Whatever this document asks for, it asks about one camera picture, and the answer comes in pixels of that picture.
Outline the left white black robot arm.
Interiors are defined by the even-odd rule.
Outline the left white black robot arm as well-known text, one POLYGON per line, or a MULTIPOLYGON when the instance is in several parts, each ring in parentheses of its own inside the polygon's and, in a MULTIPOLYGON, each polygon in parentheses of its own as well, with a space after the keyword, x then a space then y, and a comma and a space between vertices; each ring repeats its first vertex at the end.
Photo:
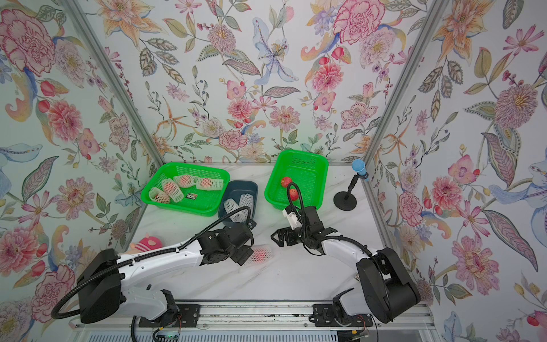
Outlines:
POLYGON ((136 316, 168 326, 178 319, 179 306, 171 291, 153 289, 152 281, 228 259, 243 265, 253 253, 255 225, 252 209, 239 207, 184 242, 122 255, 107 249, 56 303, 51 318, 79 316, 90 324, 111 316, 136 316))

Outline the red apple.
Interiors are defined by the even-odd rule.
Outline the red apple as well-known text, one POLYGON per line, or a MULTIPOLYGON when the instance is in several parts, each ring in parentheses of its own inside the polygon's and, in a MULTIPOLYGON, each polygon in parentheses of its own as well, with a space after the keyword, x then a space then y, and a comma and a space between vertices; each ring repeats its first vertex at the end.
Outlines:
POLYGON ((281 186, 283 188, 288 188, 292 184, 293 180, 290 177, 284 177, 281 179, 281 186))
POLYGON ((296 188, 291 188, 289 190, 289 198, 291 201, 297 201, 300 198, 299 192, 296 188))

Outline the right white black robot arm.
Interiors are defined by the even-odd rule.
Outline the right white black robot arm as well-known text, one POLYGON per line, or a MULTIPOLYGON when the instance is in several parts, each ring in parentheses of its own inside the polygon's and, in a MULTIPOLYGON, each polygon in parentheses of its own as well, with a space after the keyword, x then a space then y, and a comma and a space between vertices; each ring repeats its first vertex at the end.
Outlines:
POLYGON ((289 206, 283 216, 289 226, 271 235, 279 247, 302 245, 315 257, 337 259, 356 270, 360 287, 347 289, 332 299, 329 307, 314 307, 316 325, 350 326, 353 319, 369 316, 374 322, 389 323, 422 298, 416 283, 397 253, 391 248, 369 249, 337 230, 324 227, 315 206, 306 207, 299 186, 286 185, 289 206))

